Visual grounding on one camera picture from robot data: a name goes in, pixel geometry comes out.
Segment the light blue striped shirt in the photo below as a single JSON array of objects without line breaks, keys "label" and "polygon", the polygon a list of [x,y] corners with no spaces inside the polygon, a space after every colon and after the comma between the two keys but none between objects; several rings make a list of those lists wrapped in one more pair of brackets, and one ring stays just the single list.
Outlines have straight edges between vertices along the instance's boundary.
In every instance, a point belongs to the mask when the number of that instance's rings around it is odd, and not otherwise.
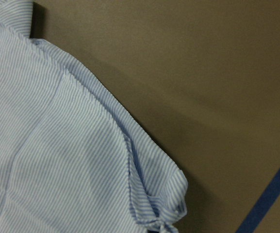
[{"label": "light blue striped shirt", "polygon": [[0,233],[175,233],[187,179],[72,55],[0,0]]}]

